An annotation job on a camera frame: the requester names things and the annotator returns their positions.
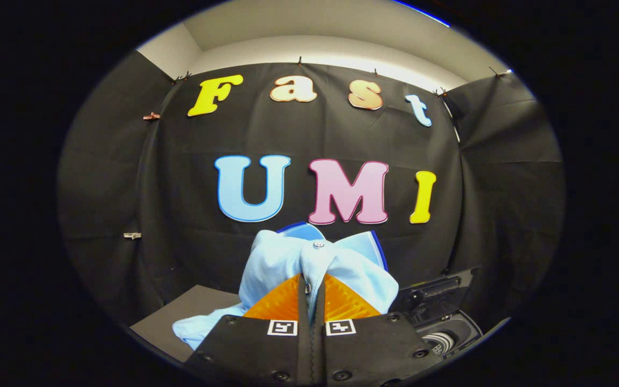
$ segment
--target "light blue shirt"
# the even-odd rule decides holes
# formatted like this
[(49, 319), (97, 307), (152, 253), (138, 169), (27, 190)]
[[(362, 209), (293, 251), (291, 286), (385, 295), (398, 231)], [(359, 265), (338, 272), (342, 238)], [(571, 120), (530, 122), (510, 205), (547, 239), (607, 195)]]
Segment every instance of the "light blue shirt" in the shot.
[(298, 223), (278, 232), (258, 232), (241, 279), (239, 304), (217, 309), (207, 316), (176, 321), (172, 326), (174, 333), (195, 350), (221, 316), (243, 316), (268, 292), (299, 273), (303, 273), (305, 281), (310, 284), (311, 291), (307, 295), (310, 321), (314, 319), (324, 274), (341, 280), (381, 314), (388, 312), (398, 292), (398, 282), (388, 274), (373, 231), (331, 243), (316, 227)]

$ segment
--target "orange gripper pad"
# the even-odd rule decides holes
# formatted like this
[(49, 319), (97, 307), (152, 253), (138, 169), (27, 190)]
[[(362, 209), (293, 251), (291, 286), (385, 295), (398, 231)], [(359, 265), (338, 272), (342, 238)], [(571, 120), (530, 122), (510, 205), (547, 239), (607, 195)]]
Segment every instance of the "orange gripper pad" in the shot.
[(286, 279), (262, 297), (247, 313), (243, 314), (243, 317), (298, 321), (299, 279), (300, 274)]
[(336, 277), (324, 275), (324, 322), (337, 319), (358, 319), (380, 316), (369, 302)]

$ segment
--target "white wall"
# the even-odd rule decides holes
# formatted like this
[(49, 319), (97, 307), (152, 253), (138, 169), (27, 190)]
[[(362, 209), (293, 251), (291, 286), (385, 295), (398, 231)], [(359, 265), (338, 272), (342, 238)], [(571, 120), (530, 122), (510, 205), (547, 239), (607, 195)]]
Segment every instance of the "white wall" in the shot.
[(450, 90), (467, 83), (455, 74), (397, 49), (354, 39), (287, 35), (236, 42), (202, 52), (179, 23), (138, 48), (172, 78), (253, 63), (318, 63), (374, 71), (425, 90)]
[(202, 50), (185, 25), (179, 23), (138, 47), (138, 52), (176, 79), (185, 75)]
[(289, 35), (235, 42), (204, 51), (192, 63), (193, 74), (253, 63), (318, 63), (361, 69), (398, 79), (425, 90), (446, 90), (467, 83), (424, 59), (370, 42), (316, 35)]

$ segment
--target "blue object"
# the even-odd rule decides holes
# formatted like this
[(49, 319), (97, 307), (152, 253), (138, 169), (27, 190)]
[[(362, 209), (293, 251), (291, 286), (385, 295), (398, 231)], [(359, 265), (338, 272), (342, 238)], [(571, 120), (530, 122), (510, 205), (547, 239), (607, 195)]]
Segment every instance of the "blue object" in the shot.
[(424, 114), (424, 111), (427, 110), (427, 105), (420, 101), (420, 98), (416, 95), (405, 96), (405, 99), (408, 100), (412, 105), (412, 110), (415, 113), (415, 118), (420, 121), (420, 124), (424, 126), (431, 126), (431, 119)]
[(245, 156), (224, 156), (214, 161), (219, 170), (219, 208), (239, 222), (263, 222), (273, 218), (283, 206), (283, 172), (290, 165), (290, 157), (271, 155), (260, 159), (267, 171), (266, 198), (258, 205), (251, 205), (243, 197), (243, 172), (250, 166)]
[(281, 236), (290, 236), (304, 240), (325, 239), (321, 231), (313, 225), (306, 222), (295, 223), (294, 225), (285, 226), (276, 232)]
[(262, 230), (251, 246), (239, 288), (241, 303), (218, 309), (208, 316), (194, 316), (174, 323), (174, 333), (196, 349), (224, 314), (242, 316), (268, 292), (285, 280), (302, 273), (311, 289), (307, 295), (307, 316), (314, 320), (317, 295), (324, 274), (341, 280), (373, 306), (387, 313), (398, 292), (398, 282), (385, 270), (383, 253), (372, 232), (352, 235), (336, 243), (317, 236), (312, 225), (297, 223), (279, 233)]

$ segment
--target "black device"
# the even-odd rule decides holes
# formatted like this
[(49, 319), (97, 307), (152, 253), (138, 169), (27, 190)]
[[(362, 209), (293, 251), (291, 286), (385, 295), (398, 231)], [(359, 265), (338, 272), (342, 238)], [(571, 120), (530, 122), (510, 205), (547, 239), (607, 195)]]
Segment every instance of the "black device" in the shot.
[[(482, 337), (459, 306), (475, 269), (400, 289), (387, 314), (298, 321), (223, 316), (185, 366), (213, 385), (381, 387), (433, 372)], [(307, 309), (305, 282), (299, 310)], [(324, 285), (317, 316), (324, 315)]]

